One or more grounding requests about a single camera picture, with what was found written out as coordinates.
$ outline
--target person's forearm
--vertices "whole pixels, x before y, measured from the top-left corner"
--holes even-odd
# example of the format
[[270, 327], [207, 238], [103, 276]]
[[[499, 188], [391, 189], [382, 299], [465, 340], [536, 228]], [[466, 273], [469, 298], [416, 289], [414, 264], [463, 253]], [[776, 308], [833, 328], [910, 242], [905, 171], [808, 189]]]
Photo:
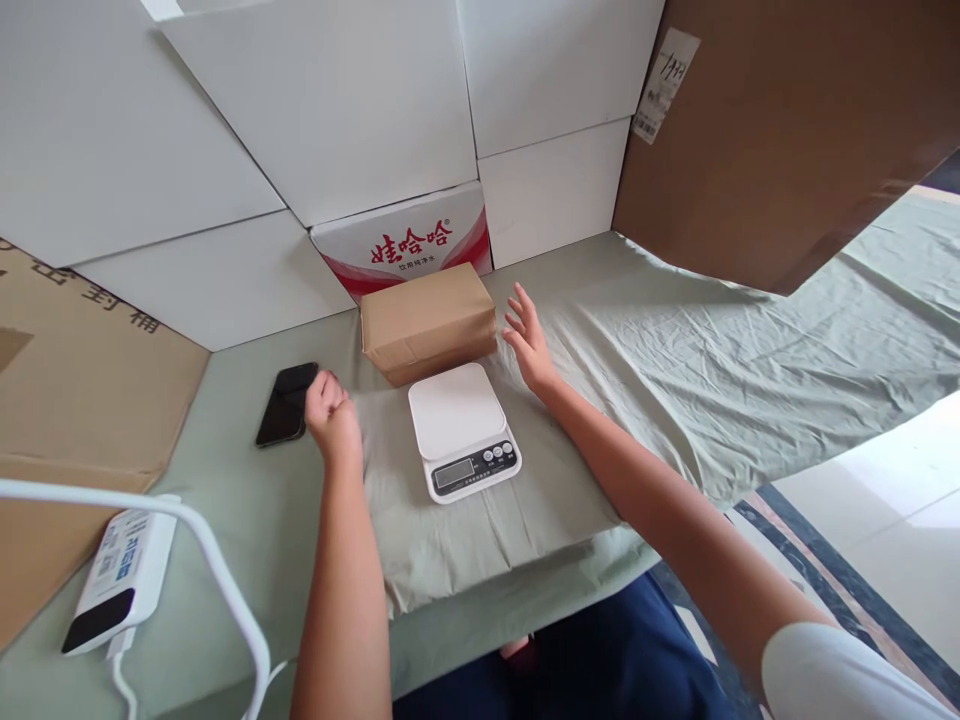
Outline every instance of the person's forearm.
[[831, 623], [676, 471], [562, 381], [538, 392], [620, 516], [660, 553], [738, 666], [760, 688], [767, 641]]
[[362, 468], [328, 467], [292, 718], [388, 718], [383, 574]]

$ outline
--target floor rug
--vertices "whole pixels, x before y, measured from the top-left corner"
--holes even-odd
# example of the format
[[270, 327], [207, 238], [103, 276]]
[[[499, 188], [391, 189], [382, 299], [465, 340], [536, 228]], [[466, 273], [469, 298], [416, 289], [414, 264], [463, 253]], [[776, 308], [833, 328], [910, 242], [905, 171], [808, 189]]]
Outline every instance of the floor rug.
[[[919, 683], [954, 712], [960, 708], [960, 675], [901, 618], [796, 508], [772, 485], [742, 500], [734, 511], [758, 530], [799, 574], [791, 578], [804, 593], [815, 593], [840, 625]], [[651, 572], [677, 606], [740, 718], [769, 718], [748, 690], [719, 638], [665, 563]]]

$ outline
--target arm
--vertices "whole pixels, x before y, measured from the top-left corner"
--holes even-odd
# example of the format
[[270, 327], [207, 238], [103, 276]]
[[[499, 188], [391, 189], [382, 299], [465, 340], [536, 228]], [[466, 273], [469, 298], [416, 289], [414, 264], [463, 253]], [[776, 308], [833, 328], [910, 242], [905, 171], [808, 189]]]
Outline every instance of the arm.
[[796, 622], [834, 624], [666, 463], [559, 376], [533, 302], [519, 284], [504, 339], [524, 381], [583, 455], [620, 516], [660, 553], [740, 670], [761, 688], [767, 641]]
[[307, 392], [306, 420], [325, 475], [291, 717], [389, 718], [387, 604], [363, 491], [360, 426], [332, 373], [318, 374]]

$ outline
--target charging cable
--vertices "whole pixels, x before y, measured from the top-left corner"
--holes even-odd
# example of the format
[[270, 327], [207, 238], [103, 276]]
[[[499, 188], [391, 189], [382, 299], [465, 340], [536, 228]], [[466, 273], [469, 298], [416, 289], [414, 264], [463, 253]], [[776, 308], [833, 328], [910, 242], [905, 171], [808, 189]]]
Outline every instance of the charging cable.
[[123, 677], [120, 663], [123, 662], [123, 654], [133, 645], [134, 632], [136, 627], [127, 628], [120, 634], [114, 635], [107, 650], [107, 662], [110, 663], [110, 677], [113, 679], [113, 685], [120, 696], [127, 701], [127, 720], [137, 720], [137, 696]]
[[[74, 505], [99, 505], [119, 509], [132, 508], [134, 510], [165, 513], [182, 520], [184, 525], [190, 528], [190, 532], [196, 537], [197, 542], [200, 543], [200, 549], [203, 551], [207, 565], [210, 566], [210, 572], [213, 573], [213, 577], [220, 587], [220, 592], [223, 593], [223, 599], [226, 601], [227, 607], [230, 608], [234, 620], [240, 627], [240, 632], [247, 641], [250, 654], [253, 656], [253, 665], [256, 672], [253, 683], [253, 697], [250, 698], [250, 706], [244, 714], [243, 720], [256, 720], [260, 714], [263, 698], [267, 694], [270, 681], [286, 667], [287, 663], [280, 663], [273, 672], [270, 671], [270, 647], [267, 645], [267, 639], [264, 637], [263, 631], [257, 624], [257, 620], [250, 611], [246, 600], [243, 599], [243, 594], [233, 579], [233, 575], [230, 574], [227, 562], [224, 560], [223, 553], [220, 552], [220, 546], [217, 544], [217, 538], [203, 515], [187, 505], [144, 495], [71, 487], [69, 485], [48, 485], [47, 483], [25, 480], [7, 480], [5, 478], [0, 478], [0, 498], [71, 503]], [[137, 699], [120, 672], [120, 662], [123, 659], [123, 653], [129, 649], [132, 642], [133, 628], [128, 628], [110, 641], [110, 649], [107, 651], [114, 684], [127, 701], [127, 717], [131, 719], [136, 718]]]

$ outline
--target tile floor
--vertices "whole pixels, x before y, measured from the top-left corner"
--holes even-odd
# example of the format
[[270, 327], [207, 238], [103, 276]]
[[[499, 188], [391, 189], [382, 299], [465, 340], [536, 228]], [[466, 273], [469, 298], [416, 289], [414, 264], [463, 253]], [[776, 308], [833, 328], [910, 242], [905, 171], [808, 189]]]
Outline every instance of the tile floor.
[[776, 487], [960, 671], [960, 393]]

